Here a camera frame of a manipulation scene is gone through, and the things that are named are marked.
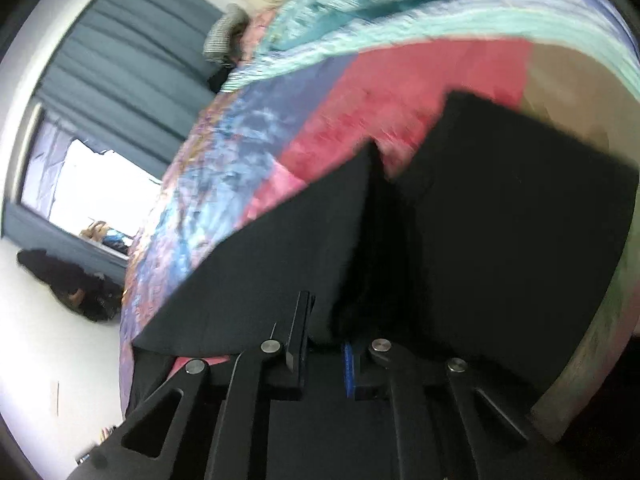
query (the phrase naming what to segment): metal screw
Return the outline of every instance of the metal screw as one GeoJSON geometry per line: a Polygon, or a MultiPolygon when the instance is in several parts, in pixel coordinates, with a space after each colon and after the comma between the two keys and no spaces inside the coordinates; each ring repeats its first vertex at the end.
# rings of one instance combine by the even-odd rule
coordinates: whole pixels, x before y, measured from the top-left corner
{"type": "Polygon", "coordinates": [[[376,339],[371,343],[371,347],[376,352],[388,352],[391,349],[391,341],[389,339],[376,339]]]}
{"type": "Polygon", "coordinates": [[[275,354],[280,350],[280,342],[275,339],[267,339],[267,341],[263,341],[260,345],[260,350],[265,354],[275,354]]]}
{"type": "Polygon", "coordinates": [[[453,357],[447,361],[447,368],[455,373],[460,373],[466,371],[467,364],[464,359],[460,359],[459,357],[453,357]]]}
{"type": "Polygon", "coordinates": [[[197,375],[204,370],[205,366],[207,366],[206,362],[200,359],[192,359],[186,364],[185,369],[189,375],[197,375]]]}

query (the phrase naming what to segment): gray knitted object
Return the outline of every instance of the gray knitted object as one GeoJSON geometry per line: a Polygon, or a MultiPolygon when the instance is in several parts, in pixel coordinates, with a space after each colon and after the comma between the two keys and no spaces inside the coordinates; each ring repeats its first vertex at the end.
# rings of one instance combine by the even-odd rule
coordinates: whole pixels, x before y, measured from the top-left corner
{"type": "Polygon", "coordinates": [[[226,12],[214,23],[204,42],[203,55],[208,61],[233,64],[234,58],[241,55],[239,35],[249,24],[249,15],[242,7],[228,4],[226,12]]]}

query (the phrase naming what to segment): blue-gray curtain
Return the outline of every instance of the blue-gray curtain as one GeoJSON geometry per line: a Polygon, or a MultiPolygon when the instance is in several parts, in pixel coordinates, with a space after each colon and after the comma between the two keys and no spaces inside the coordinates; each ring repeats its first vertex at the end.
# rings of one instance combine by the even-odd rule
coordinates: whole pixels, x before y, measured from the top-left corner
{"type": "Polygon", "coordinates": [[[221,13],[204,0],[94,0],[37,89],[58,112],[158,178],[213,99],[202,56],[221,13]]]}

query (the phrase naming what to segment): window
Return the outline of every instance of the window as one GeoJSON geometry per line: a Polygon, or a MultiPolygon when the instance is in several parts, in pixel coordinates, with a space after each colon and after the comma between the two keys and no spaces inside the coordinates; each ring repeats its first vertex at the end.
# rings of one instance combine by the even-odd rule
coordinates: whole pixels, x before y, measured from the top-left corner
{"type": "Polygon", "coordinates": [[[20,201],[69,233],[84,231],[85,237],[126,253],[159,191],[159,180],[46,112],[33,141],[20,201]],[[92,224],[97,227],[93,237],[86,231],[92,224]]]}

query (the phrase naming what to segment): bed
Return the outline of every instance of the bed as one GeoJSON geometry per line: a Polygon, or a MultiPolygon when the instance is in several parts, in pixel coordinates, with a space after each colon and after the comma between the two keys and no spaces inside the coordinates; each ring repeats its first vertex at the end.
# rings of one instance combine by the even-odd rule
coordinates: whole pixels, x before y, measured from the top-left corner
{"type": "MultiPolygon", "coordinates": [[[[245,62],[166,172],[130,250],[123,412],[134,339],[217,244],[348,160],[365,139],[395,176],[452,89],[640,162],[638,46],[608,0],[383,0],[373,9],[338,1],[291,0],[260,13],[245,34],[245,62]]],[[[602,383],[640,315],[636,217],[637,208],[594,321],[533,409],[550,440],[602,383]],[[596,340],[607,343],[596,348],[596,340]]]]}

